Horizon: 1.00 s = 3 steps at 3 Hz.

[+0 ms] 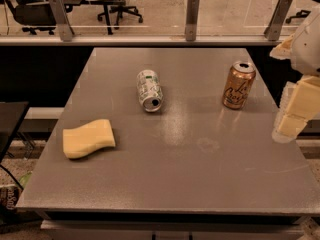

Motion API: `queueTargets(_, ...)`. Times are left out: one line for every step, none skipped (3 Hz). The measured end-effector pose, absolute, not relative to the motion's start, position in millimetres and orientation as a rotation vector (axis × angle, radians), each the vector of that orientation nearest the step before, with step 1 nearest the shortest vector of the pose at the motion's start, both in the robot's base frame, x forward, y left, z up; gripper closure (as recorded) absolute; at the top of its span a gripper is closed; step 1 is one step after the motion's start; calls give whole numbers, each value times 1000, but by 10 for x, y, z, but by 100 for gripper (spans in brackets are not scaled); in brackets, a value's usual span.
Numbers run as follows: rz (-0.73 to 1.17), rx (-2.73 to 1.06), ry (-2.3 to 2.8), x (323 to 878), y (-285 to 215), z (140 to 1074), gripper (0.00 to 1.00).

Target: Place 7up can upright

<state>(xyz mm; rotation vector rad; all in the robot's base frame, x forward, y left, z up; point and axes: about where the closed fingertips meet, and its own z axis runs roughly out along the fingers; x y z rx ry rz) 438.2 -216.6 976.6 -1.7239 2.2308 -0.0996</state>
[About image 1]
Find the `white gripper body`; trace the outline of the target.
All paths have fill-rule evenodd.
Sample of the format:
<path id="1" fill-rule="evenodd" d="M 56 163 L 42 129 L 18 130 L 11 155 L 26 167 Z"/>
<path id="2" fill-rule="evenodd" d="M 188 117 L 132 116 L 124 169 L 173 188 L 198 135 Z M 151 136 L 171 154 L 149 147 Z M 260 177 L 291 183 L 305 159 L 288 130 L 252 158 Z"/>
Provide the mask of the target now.
<path id="1" fill-rule="evenodd" d="M 291 67 L 304 75 L 320 75 L 320 7 L 314 7 L 294 33 Z"/>

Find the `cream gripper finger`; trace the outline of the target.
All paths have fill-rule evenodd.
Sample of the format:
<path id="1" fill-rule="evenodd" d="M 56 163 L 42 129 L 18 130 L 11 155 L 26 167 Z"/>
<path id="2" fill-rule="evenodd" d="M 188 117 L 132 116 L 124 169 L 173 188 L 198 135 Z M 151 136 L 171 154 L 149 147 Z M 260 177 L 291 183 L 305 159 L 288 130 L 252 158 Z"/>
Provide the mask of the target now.
<path id="1" fill-rule="evenodd" d="M 289 143 L 320 112 L 320 78 L 303 76 L 297 83 L 287 82 L 281 96 L 272 138 Z"/>
<path id="2" fill-rule="evenodd" d="M 294 35 L 291 34 L 283 42 L 281 42 L 276 47 L 274 47 L 269 53 L 269 55 L 272 58 L 278 59 L 278 60 L 291 59 L 293 38 L 294 38 Z"/>

